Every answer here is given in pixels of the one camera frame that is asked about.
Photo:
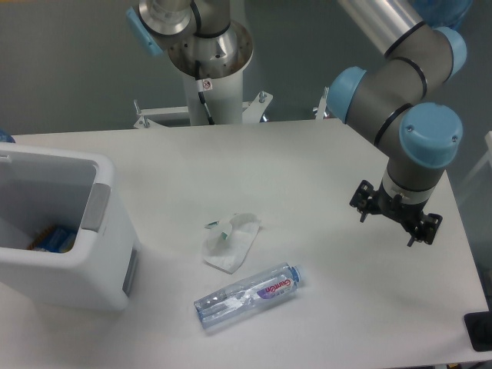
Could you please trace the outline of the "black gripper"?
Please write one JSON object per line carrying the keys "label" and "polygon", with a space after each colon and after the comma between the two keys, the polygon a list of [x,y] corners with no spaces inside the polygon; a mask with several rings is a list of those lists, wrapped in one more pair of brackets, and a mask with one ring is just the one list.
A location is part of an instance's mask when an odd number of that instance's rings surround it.
{"label": "black gripper", "polygon": [[385,191],[383,184],[375,195],[374,186],[363,180],[357,187],[349,205],[355,208],[364,223],[369,214],[381,214],[401,224],[411,237],[407,243],[411,247],[415,242],[433,244],[437,231],[443,221],[439,214],[424,214],[427,201],[418,204],[405,204],[398,196],[393,198]]}

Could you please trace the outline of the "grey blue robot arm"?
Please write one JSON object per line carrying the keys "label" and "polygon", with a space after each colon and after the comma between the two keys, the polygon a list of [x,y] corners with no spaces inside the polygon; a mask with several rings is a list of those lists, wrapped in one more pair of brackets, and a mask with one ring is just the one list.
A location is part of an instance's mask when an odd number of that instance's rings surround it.
{"label": "grey blue robot arm", "polygon": [[[411,243],[431,244],[442,222],[424,207],[463,134],[460,118],[425,97],[464,65],[467,47],[447,27],[431,28],[406,1],[343,1],[342,8],[385,57],[370,73],[345,69],[327,90],[329,111],[388,158],[381,184],[362,181],[351,206],[400,224]],[[253,54],[228,1],[140,1],[126,12],[151,55],[167,54],[184,76],[193,125],[240,124],[242,72]]]}

